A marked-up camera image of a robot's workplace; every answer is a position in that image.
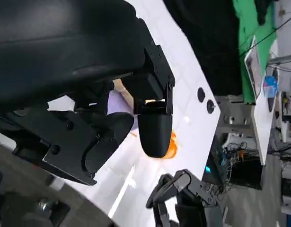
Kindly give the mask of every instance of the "orange object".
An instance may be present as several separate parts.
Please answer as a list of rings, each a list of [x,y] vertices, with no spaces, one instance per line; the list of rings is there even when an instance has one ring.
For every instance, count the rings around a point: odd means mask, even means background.
[[[168,147],[168,152],[163,157],[163,159],[173,158],[176,155],[177,150],[178,150],[178,146],[177,146],[176,134],[172,131],[172,135],[170,137],[170,143]]]
[[[239,151],[239,157],[244,161],[244,152],[242,150]]]

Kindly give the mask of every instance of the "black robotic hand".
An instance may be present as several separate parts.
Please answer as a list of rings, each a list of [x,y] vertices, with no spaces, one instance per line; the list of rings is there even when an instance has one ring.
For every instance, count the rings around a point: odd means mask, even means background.
[[[179,224],[170,220],[165,201],[176,197]],[[215,198],[202,189],[202,182],[188,170],[175,176],[162,175],[146,208],[153,209],[157,227],[222,227],[222,215]]]

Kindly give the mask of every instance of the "electronic equipment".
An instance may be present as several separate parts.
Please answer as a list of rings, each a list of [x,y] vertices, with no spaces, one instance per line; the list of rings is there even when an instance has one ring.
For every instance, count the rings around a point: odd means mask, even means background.
[[[229,161],[223,154],[223,147],[218,138],[214,136],[202,181],[223,186],[227,180],[228,167]]]

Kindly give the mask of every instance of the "purple object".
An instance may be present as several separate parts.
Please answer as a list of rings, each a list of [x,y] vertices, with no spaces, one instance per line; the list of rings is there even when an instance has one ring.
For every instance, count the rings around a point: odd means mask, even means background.
[[[123,96],[116,91],[111,91],[109,93],[107,108],[108,114],[115,112],[128,112],[130,114],[133,114],[133,109],[127,104]],[[132,126],[132,130],[136,128],[138,128],[138,122],[137,117],[134,116],[134,125]]]

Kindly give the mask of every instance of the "white table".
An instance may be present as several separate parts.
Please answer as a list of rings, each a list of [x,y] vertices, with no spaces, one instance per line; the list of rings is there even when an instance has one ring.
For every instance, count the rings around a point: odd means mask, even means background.
[[[129,134],[97,172],[96,185],[90,187],[67,180],[66,183],[96,204],[119,226],[152,227],[153,212],[145,208],[145,203],[163,173],[174,174],[187,168],[202,179],[220,110],[187,38],[163,1],[128,2],[136,8],[137,16],[145,20],[156,44],[162,46],[176,78],[173,129],[178,139],[177,155],[168,160],[147,157],[141,148],[138,131],[135,131],[137,137]],[[199,87],[205,91],[203,103],[197,98]],[[209,99],[216,105],[212,114],[208,114],[206,109]],[[55,110],[73,109],[73,101],[68,97],[49,104]],[[4,146],[10,143],[1,141]],[[173,217],[175,207],[169,208]]]
[[[277,40],[273,43],[271,47],[271,52],[276,54],[278,53],[278,43]],[[269,143],[270,130],[273,122],[274,115],[274,107],[275,107],[274,99],[273,109],[269,112],[267,98],[264,97],[263,87],[261,88],[261,92],[256,100],[256,105],[252,107],[252,122],[255,131],[255,137],[257,142],[257,149],[259,151],[261,164],[265,165],[266,156],[267,156],[267,147]]]

